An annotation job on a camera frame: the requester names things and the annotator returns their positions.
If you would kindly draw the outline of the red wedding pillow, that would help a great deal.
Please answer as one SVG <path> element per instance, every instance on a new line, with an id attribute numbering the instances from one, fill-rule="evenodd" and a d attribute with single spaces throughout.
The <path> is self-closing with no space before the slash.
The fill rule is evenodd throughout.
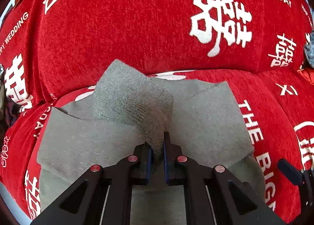
<path id="1" fill-rule="evenodd" d="M 297 69 L 312 27 L 307 0 L 14 0 L 4 86 L 26 110 L 94 85 L 115 59 L 146 75 Z"/>

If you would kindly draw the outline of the grey knit sweater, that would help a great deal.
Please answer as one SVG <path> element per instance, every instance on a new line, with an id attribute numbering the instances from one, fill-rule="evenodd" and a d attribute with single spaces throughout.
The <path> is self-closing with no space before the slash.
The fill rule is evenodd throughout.
<path id="1" fill-rule="evenodd" d="M 108 167 L 135 146 L 153 150 L 152 180 L 132 192 L 131 224 L 185 224 L 181 186 L 165 183 L 163 134 L 199 164 L 222 164 L 260 199 L 265 182 L 234 95 L 227 84 L 148 78 L 115 60 L 93 94 L 51 111 L 37 154 L 41 208 L 91 165 Z"/>

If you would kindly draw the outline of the red wedding blanket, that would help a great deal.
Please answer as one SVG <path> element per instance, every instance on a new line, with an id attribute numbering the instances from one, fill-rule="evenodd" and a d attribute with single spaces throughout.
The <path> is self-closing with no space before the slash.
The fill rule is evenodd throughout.
<path id="1" fill-rule="evenodd" d="M 230 69 L 186 70 L 160 76 L 169 81 L 228 82 L 265 177 L 266 204 L 284 221 L 292 221 L 301 211 L 300 197 L 297 188 L 278 170 L 277 162 L 285 158 L 298 169 L 313 166 L 313 85 L 291 69 L 258 74 Z M 88 93 L 97 81 L 98 77 L 65 79 L 61 93 L 53 93 L 21 113 L 1 141 L 1 182 L 27 217 L 35 218 L 43 209 L 40 166 L 35 156 L 51 108 Z"/>

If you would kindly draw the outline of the grey crumpled cloth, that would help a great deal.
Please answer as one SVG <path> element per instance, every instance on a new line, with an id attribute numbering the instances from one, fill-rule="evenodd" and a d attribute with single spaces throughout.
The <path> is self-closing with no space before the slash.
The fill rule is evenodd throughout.
<path id="1" fill-rule="evenodd" d="M 314 32 L 306 34 L 306 44 L 304 45 L 304 54 L 308 64 L 314 68 Z"/>

